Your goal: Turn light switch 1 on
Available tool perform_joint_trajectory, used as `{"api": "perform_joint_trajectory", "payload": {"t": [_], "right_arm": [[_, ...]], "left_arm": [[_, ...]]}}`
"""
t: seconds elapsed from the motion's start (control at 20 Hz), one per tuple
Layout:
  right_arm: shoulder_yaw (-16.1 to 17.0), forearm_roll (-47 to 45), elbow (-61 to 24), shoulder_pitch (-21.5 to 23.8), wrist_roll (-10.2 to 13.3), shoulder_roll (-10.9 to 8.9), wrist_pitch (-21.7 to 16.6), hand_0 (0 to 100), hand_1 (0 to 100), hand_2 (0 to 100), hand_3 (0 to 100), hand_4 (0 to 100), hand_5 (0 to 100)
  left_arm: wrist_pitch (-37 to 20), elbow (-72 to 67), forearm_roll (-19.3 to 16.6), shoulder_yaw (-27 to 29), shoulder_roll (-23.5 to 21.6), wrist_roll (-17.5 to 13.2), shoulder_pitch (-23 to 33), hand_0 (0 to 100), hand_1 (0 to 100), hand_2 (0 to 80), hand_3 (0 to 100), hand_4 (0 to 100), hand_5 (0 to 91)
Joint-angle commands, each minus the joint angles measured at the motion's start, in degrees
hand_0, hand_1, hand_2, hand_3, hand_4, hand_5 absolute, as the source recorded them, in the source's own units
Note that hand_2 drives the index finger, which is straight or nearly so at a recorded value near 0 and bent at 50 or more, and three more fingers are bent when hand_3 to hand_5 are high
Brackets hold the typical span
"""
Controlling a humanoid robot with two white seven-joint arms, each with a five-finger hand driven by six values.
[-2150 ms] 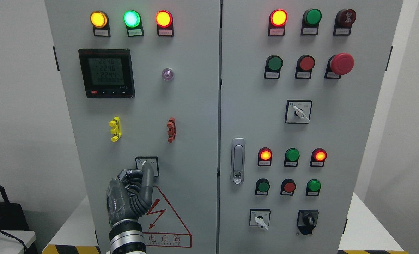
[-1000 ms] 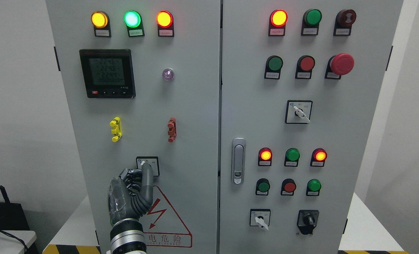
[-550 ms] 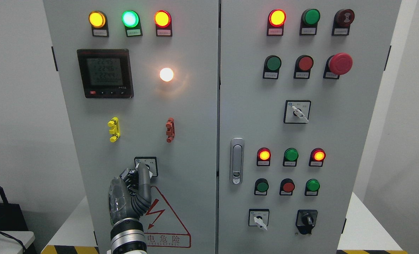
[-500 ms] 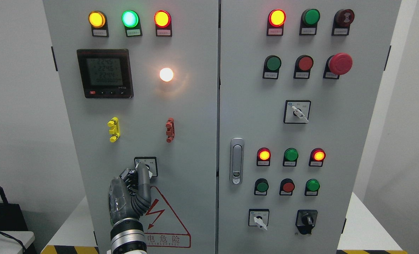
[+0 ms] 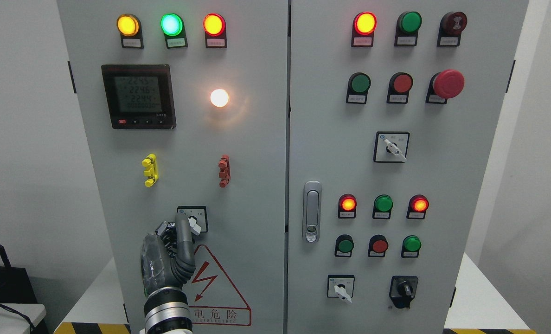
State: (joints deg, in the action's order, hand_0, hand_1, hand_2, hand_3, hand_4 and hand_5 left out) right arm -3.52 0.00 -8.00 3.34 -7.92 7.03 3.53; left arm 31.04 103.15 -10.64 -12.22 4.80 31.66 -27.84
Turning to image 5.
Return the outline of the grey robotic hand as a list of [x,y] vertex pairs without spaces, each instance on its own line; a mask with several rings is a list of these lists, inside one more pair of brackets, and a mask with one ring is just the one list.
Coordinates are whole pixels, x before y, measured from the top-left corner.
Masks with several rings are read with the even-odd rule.
[[145,296],[165,287],[182,288],[196,269],[188,216],[177,213],[174,223],[164,222],[144,237],[141,275]]

